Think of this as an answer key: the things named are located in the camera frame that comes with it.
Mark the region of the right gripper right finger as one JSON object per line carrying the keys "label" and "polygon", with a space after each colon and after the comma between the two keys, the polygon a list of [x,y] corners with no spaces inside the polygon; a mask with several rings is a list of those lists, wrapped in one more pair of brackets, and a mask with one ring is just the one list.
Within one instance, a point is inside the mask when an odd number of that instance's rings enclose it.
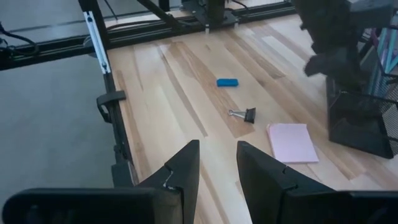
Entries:
{"label": "right gripper right finger", "polygon": [[334,190],[246,141],[237,165],[253,223],[397,224],[396,191]]}

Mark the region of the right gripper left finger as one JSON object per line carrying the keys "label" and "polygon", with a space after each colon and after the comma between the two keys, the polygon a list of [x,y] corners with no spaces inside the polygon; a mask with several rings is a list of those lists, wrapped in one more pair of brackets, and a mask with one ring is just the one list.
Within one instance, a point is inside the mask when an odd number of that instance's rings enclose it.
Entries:
{"label": "right gripper left finger", "polygon": [[8,198],[4,223],[193,223],[200,142],[192,140],[134,187],[27,189]]}

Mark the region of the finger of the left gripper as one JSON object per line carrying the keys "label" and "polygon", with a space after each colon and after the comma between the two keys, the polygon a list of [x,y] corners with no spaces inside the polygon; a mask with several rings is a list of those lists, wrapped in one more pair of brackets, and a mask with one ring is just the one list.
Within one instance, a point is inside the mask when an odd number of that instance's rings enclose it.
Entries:
{"label": "finger of the left gripper", "polygon": [[304,67],[304,73],[308,77],[321,73],[349,90],[361,90],[363,87],[359,64],[340,53],[311,56]]}

